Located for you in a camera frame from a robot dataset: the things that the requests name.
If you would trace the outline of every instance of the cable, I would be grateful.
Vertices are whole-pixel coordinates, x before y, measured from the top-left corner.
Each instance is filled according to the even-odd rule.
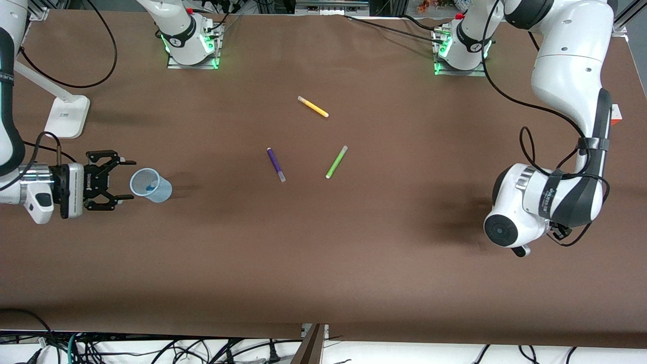
[[[73,364],[72,362],[72,346],[74,345],[74,338],[76,334],[70,336],[70,341],[67,343],[67,364]]]
[[[213,29],[216,29],[217,27],[220,27],[222,24],[224,24],[224,23],[225,23],[225,20],[227,20],[227,17],[228,17],[228,16],[229,16],[229,13],[226,13],[226,14],[225,14],[225,17],[223,18],[223,20],[220,20],[220,23],[218,23],[218,24],[216,24],[216,25],[212,26],[211,28],[208,28],[206,31],[207,31],[207,32],[211,32]]]
[[[171,341],[170,343],[168,343],[164,348],[162,348],[162,350],[160,350],[160,351],[157,353],[157,355],[153,358],[153,361],[151,361],[151,364],[155,364],[155,362],[156,362],[156,361],[157,361],[157,360],[162,356],[162,354],[163,354],[165,351],[167,351],[168,349],[170,349],[171,347],[173,347],[173,346],[175,345],[175,343],[177,343],[178,341],[179,341],[179,340],[173,340],[173,341]]]
[[[218,350],[217,353],[215,353],[215,356],[209,361],[208,364],[214,364],[218,359],[220,359],[221,356],[225,354],[227,350],[231,350],[231,348],[234,347],[234,345],[240,343],[242,340],[243,339],[240,339],[240,338],[229,339],[227,341],[227,344],[223,345],[223,347],[220,348],[220,350]]]
[[[289,339],[289,340],[277,340],[277,341],[273,341],[272,343],[274,343],[274,344],[283,344],[283,343],[300,343],[300,342],[302,342],[302,341],[303,341],[303,340],[300,340],[300,339]],[[237,356],[237,355],[239,355],[239,354],[242,354],[242,353],[244,353],[244,352],[248,352],[248,351],[251,351],[251,350],[254,350],[254,349],[258,349],[258,348],[266,347],[266,346],[268,346],[268,345],[270,345],[270,343],[263,343],[263,344],[258,344],[258,345],[254,346],[254,347],[251,347],[251,348],[247,348],[247,349],[241,350],[241,351],[239,351],[239,352],[236,352],[236,353],[232,354],[231,356],[228,356],[227,358],[225,358],[225,360],[223,360],[223,362],[225,362],[225,363],[226,363],[228,360],[233,359],[233,358],[234,358],[234,356]]]
[[[485,352],[490,348],[490,344],[487,344],[483,347],[481,350],[481,353],[479,354],[479,357],[476,358],[475,362],[473,364],[480,364],[481,360],[483,360],[483,356],[485,355]]]
[[[499,88],[499,87],[494,83],[494,81],[492,81],[492,78],[490,77],[490,74],[489,74],[489,72],[487,71],[487,66],[485,65],[485,46],[486,46],[486,44],[485,44],[485,40],[486,40],[486,35],[487,35],[487,29],[489,28],[489,25],[490,25],[490,20],[492,19],[492,16],[494,15],[494,11],[496,10],[496,7],[499,5],[499,2],[500,2],[500,1],[501,1],[501,0],[496,0],[496,2],[494,3],[494,6],[492,6],[492,10],[490,11],[490,15],[489,15],[489,17],[488,17],[488,19],[487,19],[487,22],[485,23],[485,28],[483,29],[483,40],[481,40],[481,62],[483,63],[483,72],[485,73],[485,77],[487,78],[488,82],[490,82],[490,85],[492,85],[492,87],[493,87],[493,88],[494,88],[494,89],[495,89],[499,94],[501,94],[501,96],[503,96],[503,97],[507,98],[508,100],[510,100],[510,101],[512,101],[512,102],[514,102],[515,104],[519,104],[519,105],[527,106],[528,108],[533,108],[533,109],[537,109],[537,110],[546,111],[547,113],[551,113],[551,114],[553,114],[553,115],[559,116],[560,118],[562,118],[562,119],[566,120],[566,121],[567,121],[567,122],[568,122],[568,123],[569,123],[569,124],[570,124],[570,125],[571,125],[575,130],[576,130],[576,131],[577,131],[577,134],[579,134],[582,138],[584,138],[584,137],[585,137],[585,135],[584,135],[584,133],[582,133],[582,130],[580,129],[580,127],[579,127],[579,126],[577,126],[577,124],[575,124],[575,122],[574,122],[573,120],[571,120],[571,118],[569,118],[568,116],[566,116],[566,115],[564,115],[564,114],[560,113],[559,111],[555,111],[555,110],[553,110],[553,109],[545,108],[545,107],[543,107],[543,106],[539,106],[539,105],[529,104],[528,102],[524,102],[524,101],[521,101],[521,100],[517,100],[516,98],[513,98],[513,97],[511,97],[511,96],[508,96],[508,94],[506,94],[505,92],[503,92],[503,91],[502,91],[502,90],[501,90],[501,89],[500,89],[500,88]]]
[[[568,355],[566,356],[566,363],[565,364],[570,364],[571,362],[571,355],[573,355],[573,352],[577,349],[577,347],[572,347],[570,350],[568,350]]]
[[[32,142],[26,142],[26,141],[23,141],[23,143],[25,143],[25,145],[29,145],[29,146],[36,146],[36,144],[34,144],[34,143],[32,143]],[[56,149],[54,149],[54,148],[49,148],[48,146],[42,146],[42,145],[41,145],[41,146],[39,146],[38,148],[41,148],[41,149],[44,149],[44,150],[50,150],[50,151],[52,151],[52,152],[56,152]],[[69,160],[70,160],[70,161],[72,161],[73,163],[76,163],[76,160],[75,160],[74,158],[72,158],[72,156],[71,156],[71,155],[69,155],[69,154],[67,154],[67,153],[65,153],[65,152],[63,152],[63,151],[61,151],[61,154],[62,154],[62,155],[64,155],[67,159],[69,159]]]
[[[19,337],[19,336],[17,336],[17,335],[9,335],[9,336],[15,336],[15,337],[16,337],[16,339],[15,339],[15,340],[0,341],[0,345],[4,345],[4,344],[14,344],[14,343],[15,343],[15,344],[18,344],[21,340],[34,339],[34,338],[36,338],[36,337],[40,337],[40,336],[22,336],[22,337]]]
[[[425,30],[431,30],[433,32],[433,27],[427,27],[426,25],[422,24],[421,22],[417,21],[414,17],[409,16],[407,14],[403,14],[400,16],[403,19],[409,19],[410,21],[413,22],[413,24],[416,24],[418,27],[421,27]]]
[[[23,313],[25,315],[29,315],[29,316],[35,318],[45,328],[45,330],[49,334],[52,341],[55,342],[55,343],[57,342],[56,338],[54,337],[54,331],[49,327],[49,325],[39,315],[36,315],[34,312],[31,312],[29,310],[24,310],[22,308],[0,308],[0,313],[1,312]]]
[[[534,34],[532,32],[528,32],[528,35],[530,36],[530,39],[532,40],[532,44],[534,44],[534,47],[539,51],[539,45],[537,44],[537,40],[534,38]]]
[[[6,185],[4,185],[4,186],[0,187],[0,191],[4,191],[4,190],[8,189],[8,188],[9,188],[9,187],[11,187],[14,183],[16,183],[16,182],[20,181],[20,180],[25,176],[25,174],[27,174],[27,172],[29,172],[29,171],[32,169],[32,166],[33,166],[33,165],[34,165],[34,163],[36,162],[36,156],[38,155],[38,149],[40,148],[41,140],[42,140],[42,138],[43,138],[44,136],[46,136],[46,135],[50,135],[51,137],[53,137],[53,138],[54,138],[54,140],[56,141],[57,146],[60,148],[60,146],[61,146],[61,142],[58,140],[58,138],[56,137],[56,135],[54,135],[54,134],[50,133],[49,131],[41,131],[41,133],[40,133],[40,134],[38,134],[38,137],[36,138],[36,143],[35,143],[35,145],[34,145],[34,152],[32,153],[32,156],[31,156],[31,158],[29,159],[29,162],[28,162],[28,163],[27,163],[27,165],[25,166],[25,169],[23,169],[23,171],[22,171],[22,172],[20,172],[20,173],[18,174],[18,176],[16,176],[16,178],[14,178],[13,180],[11,180],[11,182],[9,182],[9,183],[7,183]],[[33,314],[32,312],[30,312],[30,311],[27,311],[27,312],[25,312],[25,311],[26,311],[26,310],[23,310],[23,313],[27,313],[27,312],[29,312],[29,313],[27,313],[27,314],[32,314],[32,315],[34,315],[34,314]]]
[[[441,40],[431,39],[431,38],[425,38],[425,37],[423,37],[423,36],[419,36],[419,35],[417,35],[417,34],[412,34],[412,33],[403,32],[402,30],[399,30],[399,29],[394,29],[394,28],[385,27],[384,25],[377,24],[377,23],[372,23],[372,22],[370,22],[370,21],[366,21],[366,20],[363,20],[363,19],[357,19],[357,18],[352,17],[352,16],[348,16],[348,15],[342,15],[342,16],[343,16],[343,17],[346,17],[346,18],[348,18],[348,19],[350,19],[350,20],[359,21],[360,23],[364,23],[364,24],[368,24],[368,25],[373,25],[374,27],[378,27],[378,28],[382,28],[382,29],[390,30],[390,31],[392,31],[392,32],[396,32],[396,33],[404,34],[405,36],[411,36],[411,37],[414,37],[414,38],[418,38],[418,39],[422,39],[422,40],[427,40],[427,41],[430,41],[430,42],[432,42],[432,43],[438,43],[438,44],[440,44],[440,43],[442,43],[442,42],[443,42],[443,41],[441,41]]]
[[[530,347],[530,351],[532,352],[532,358],[526,355],[526,353],[523,351],[523,346],[519,345],[519,352],[523,355],[524,358],[528,359],[532,364],[539,364],[537,362],[537,354],[534,352],[534,348],[532,345],[528,345]]]
[[[499,87],[494,83],[494,81],[492,81],[492,79],[491,79],[491,77],[490,77],[490,74],[489,74],[489,73],[488,73],[488,71],[487,71],[487,66],[486,66],[486,64],[485,64],[485,39],[486,39],[486,35],[487,35],[487,29],[488,29],[488,27],[489,27],[489,25],[490,25],[490,20],[492,19],[492,16],[494,15],[494,11],[496,10],[496,8],[497,8],[497,6],[499,5],[499,2],[500,2],[500,1],[501,1],[501,0],[496,0],[496,1],[494,2],[494,5],[492,6],[492,10],[490,11],[490,15],[488,16],[487,22],[485,23],[485,28],[483,29],[483,39],[481,40],[481,62],[482,62],[482,64],[483,64],[483,72],[485,73],[485,77],[487,78],[488,82],[490,82],[490,85],[491,85],[491,86],[492,86],[492,87],[493,87],[493,88],[494,88],[494,89],[495,89],[499,94],[501,94],[502,96],[504,96],[504,97],[505,97],[505,98],[507,98],[508,100],[510,100],[510,101],[512,101],[512,102],[514,102],[514,103],[516,103],[516,104],[519,104],[519,105],[527,106],[527,107],[529,107],[529,108],[533,108],[533,109],[539,109],[539,110],[542,110],[542,111],[546,111],[546,112],[548,112],[548,113],[551,113],[551,114],[553,114],[553,115],[559,116],[559,117],[563,118],[564,120],[566,120],[566,121],[567,121],[567,122],[568,122],[568,123],[569,123],[569,124],[570,124],[570,125],[571,125],[575,130],[576,130],[576,131],[577,131],[577,133],[580,135],[580,137],[581,137],[581,138],[586,137],[586,136],[584,135],[584,133],[582,132],[582,130],[580,129],[580,127],[579,127],[577,124],[575,124],[575,122],[574,122],[572,119],[570,119],[569,117],[567,117],[566,115],[564,115],[564,114],[562,114],[562,113],[560,113],[560,112],[558,112],[558,111],[555,111],[555,110],[552,110],[552,109],[549,109],[549,108],[545,108],[545,107],[543,107],[543,106],[537,106],[537,105],[529,104],[529,103],[527,103],[527,102],[523,102],[523,101],[517,100],[517,99],[515,99],[515,98],[512,98],[512,97],[508,96],[508,94],[506,94],[505,92],[503,92],[503,91],[502,91],[502,90],[501,90],[501,89],[500,89],[500,88],[499,88]],[[536,42],[536,40],[534,39],[534,36],[533,36],[532,34],[531,34],[531,39],[532,39],[534,42]],[[530,140],[531,140],[532,158],[528,155],[528,153],[527,153],[527,151],[526,151],[526,149],[525,149],[525,146],[524,146],[524,144],[523,144],[523,132],[524,132],[524,130],[528,132],[528,136],[529,136],[529,138],[530,138]],[[530,129],[528,129],[528,127],[524,126],[524,127],[521,129],[521,132],[520,132],[520,134],[519,134],[519,140],[520,140],[520,144],[521,144],[521,150],[522,150],[522,152],[523,152],[524,156],[526,157],[526,159],[528,160],[528,162],[529,162],[533,167],[535,167],[535,169],[537,169],[537,171],[539,171],[539,172],[543,173],[543,174],[544,174],[544,175],[546,175],[546,176],[549,176],[550,174],[549,174],[548,172],[546,172],[543,168],[540,168],[540,167],[535,163],[535,161],[534,161],[534,141],[532,140],[532,134],[530,133]],[[611,191],[611,185],[609,184],[609,182],[608,182],[606,179],[604,179],[604,178],[603,178],[603,177],[601,177],[601,176],[598,176],[598,175],[595,175],[595,174],[588,174],[588,173],[584,173],[584,171],[586,171],[586,170],[588,169],[588,166],[589,166],[589,164],[590,164],[590,159],[591,159],[591,152],[590,152],[590,150],[588,150],[588,149],[587,149],[587,150],[586,150],[586,153],[587,153],[586,162],[585,162],[585,164],[584,164],[584,167],[582,167],[582,170],[581,170],[581,171],[579,171],[579,172],[577,172],[577,173],[564,174],[563,178],[564,178],[564,179],[571,179],[571,178],[576,178],[576,177],[588,177],[588,178],[597,179],[597,180],[599,180],[599,181],[603,182],[603,183],[605,184],[605,186],[606,186],[606,190],[604,191],[604,196],[602,197],[602,204],[604,204],[604,203],[606,202],[606,200],[607,200],[607,197],[609,196],[609,192]],[[564,159],[560,162],[560,164],[558,165],[558,168],[559,168],[559,166],[562,166],[566,161],[568,161],[568,160],[569,160],[569,159],[570,159],[574,154],[575,154],[575,152],[571,152],[571,153],[570,153],[566,158],[564,158]],[[561,245],[561,246],[564,246],[564,247],[569,247],[569,246],[575,245],[577,242],[579,242],[579,241],[580,241],[580,239],[582,239],[582,237],[586,234],[586,232],[587,232],[587,231],[589,230],[589,228],[591,227],[591,224],[592,224],[592,222],[591,222],[591,223],[588,223],[588,224],[584,227],[584,229],[582,229],[582,232],[577,236],[577,238],[575,238],[572,242],[570,242],[570,243],[568,243],[568,244],[561,244],[560,242],[558,242],[557,240],[555,240],[552,236],[550,236],[550,235],[548,235],[548,234],[547,234],[547,235],[549,236],[549,238],[551,238],[551,239],[552,239],[554,242],[556,242],[557,244],[559,244],[559,245]]]
[[[110,68],[110,71],[108,72],[108,74],[105,77],[103,77],[100,81],[97,81],[97,82],[95,82],[93,84],[89,84],[89,85],[72,85],[72,84],[68,84],[68,83],[63,82],[63,81],[59,81],[59,80],[55,79],[54,77],[51,77],[50,75],[48,75],[44,71],[42,71],[40,68],[38,68],[34,64],[34,62],[32,62],[32,60],[29,59],[29,57],[27,56],[27,53],[25,52],[25,48],[20,47],[20,49],[19,49],[20,53],[23,55],[23,57],[25,57],[25,60],[27,61],[27,63],[29,63],[29,65],[31,65],[38,73],[42,74],[45,78],[49,79],[50,81],[56,82],[57,84],[61,84],[63,86],[72,87],[72,88],[75,88],[75,89],[87,89],[87,88],[94,87],[94,86],[97,86],[97,85],[100,85],[100,84],[104,83],[108,78],[110,78],[110,76],[113,75],[113,72],[115,71],[115,68],[117,66],[117,43],[115,41],[115,36],[113,35],[113,32],[110,30],[110,27],[108,27],[108,24],[105,22],[105,19],[101,15],[99,10],[96,8],[96,6],[94,4],[92,4],[92,1],[90,1],[90,0],[86,0],[86,1],[87,1],[88,4],[90,4],[92,9],[94,9],[94,12],[96,12],[96,15],[99,17],[99,19],[101,19],[101,22],[104,24],[105,29],[108,31],[108,35],[110,35],[110,40],[113,42],[113,48],[115,49],[115,59],[113,60],[113,66],[112,66],[112,68]]]
[[[391,3],[391,0],[387,0],[387,1],[384,3],[384,5],[382,5],[382,8],[380,8],[380,10],[377,10],[377,11],[375,12],[375,15],[376,15],[376,16],[379,16],[379,15],[384,11],[384,9],[386,9],[387,5],[389,5],[390,3]]]

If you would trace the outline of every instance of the table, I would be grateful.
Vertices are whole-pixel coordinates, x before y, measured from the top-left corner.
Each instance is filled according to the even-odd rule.
[[[45,226],[0,206],[0,306],[34,310],[57,330],[298,337],[301,323],[325,322],[348,340],[647,347],[647,103],[624,39],[603,70],[624,116],[611,131],[611,196],[580,243],[542,238],[520,259],[481,230],[494,180],[524,161],[522,126],[546,167],[576,134],[484,78],[435,76],[428,42],[339,16],[245,16],[225,34],[220,69],[167,70],[147,14],[105,18],[118,65],[83,90],[85,131],[63,148],[136,160],[113,172],[116,194],[144,167],[174,194]],[[496,39],[493,79],[536,102],[527,35],[502,25]],[[25,48],[67,82],[98,80],[112,61],[90,12],[52,11]],[[16,78],[23,138],[43,129],[51,102]]]

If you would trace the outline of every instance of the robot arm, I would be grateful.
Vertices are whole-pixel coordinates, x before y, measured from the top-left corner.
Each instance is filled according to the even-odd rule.
[[[182,0],[137,0],[157,24],[167,52],[182,65],[195,65],[215,51],[214,22],[187,13]]]
[[[488,37],[501,16],[517,28],[543,34],[532,90],[547,105],[568,115],[583,134],[576,160],[576,171],[581,173],[542,173],[533,166],[516,164],[497,178],[485,232],[495,244],[525,256],[529,242],[551,229],[556,237],[564,238],[571,228],[591,223],[602,207],[602,183],[591,176],[602,177],[609,146],[611,96],[602,88],[600,71],[613,30],[613,10],[599,0],[498,3],[471,8],[461,22],[452,23],[457,41],[446,53],[446,61],[459,69],[479,64],[481,47],[474,44],[482,42],[485,23],[497,6],[489,20]]]
[[[0,203],[22,204],[38,224],[47,223],[54,212],[54,204],[61,206],[62,218],[76,218],[83,207],[92,210],[113,210],[115,205],[132,195],[113,196],[108,193],[108,173],[119,164],[135,164],[120,158],[116,152],[88,152],[89,164],[56,166],[31,162],[22,164],[25,145],[12,118],[14,64],[17,50],[25,34],[27,0],[0,0]],[[44,133],[39,135],[40,144]],[[99,158],[111,161],[98,165]],[[102,195],[105,203],[92,199]]]
[[[38,166],[33,165],[28,171],[35,183],[16,181],[25,157],[25,145],[12,117],[14,62],[27,18],[26,4],[23,5],[2,3],[8,9],[2,11],[0,27],[0,203],[22,203],[36,223],[47,223],[54,212],[52,190],[48,183],[40,183]]]

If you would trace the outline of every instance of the black band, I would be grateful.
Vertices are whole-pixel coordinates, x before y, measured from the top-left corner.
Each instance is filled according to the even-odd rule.
[[[516,9],[505,16],[513,27],[528,30],[539,23],[553,7],[554,0],[521,0]]]
[[[4,82],[6,84],[14,85],[14,75],[6,72],[0,71],[0,82]]]
[[[601,149],[605,152],[609,151],[609,139],[607,138],[579,138],[577,140],[577,148],[579,150],[585,149]]]
[[[458,27],[456,27],[456,36],[462,44],[465,44],[465,48],[467,48],[467,51],[469,53],[481,52],[483,41],[468,37],[467,34],[465,34],[465,32],[463,31],[463,22],[458,23]],[[487,43],[489,43],[491,39],[492,37],[487,38],[485,40],[485,44],[487,45]]]
[[[539,202],[539,216],[545,219],[551,218],[551,207],[557,194],[557,186],[560,184],[564,172],[557,168],[551,175],[548,176],[546,184],[543,186],[542,199]]]
[[[160,30],[160,33],[166,40],[166,43],[175,48],[182,48],[184,46],[186,41],[188,41],[195,34],[195,29],[197,28],[195,19],[192,16],[190,16],[189,18],[191,19],[191,24],[189,24],[189,27],[180,34],[170,35]]]

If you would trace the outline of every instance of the transparent cup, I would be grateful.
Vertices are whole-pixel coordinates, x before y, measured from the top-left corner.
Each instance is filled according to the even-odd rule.
[[[173,187],[156,170],[143,168],[135,172],[133,177],[131,177],[130,190],[137,196],[142,196],[152,202],[160,203],[171,197]]]

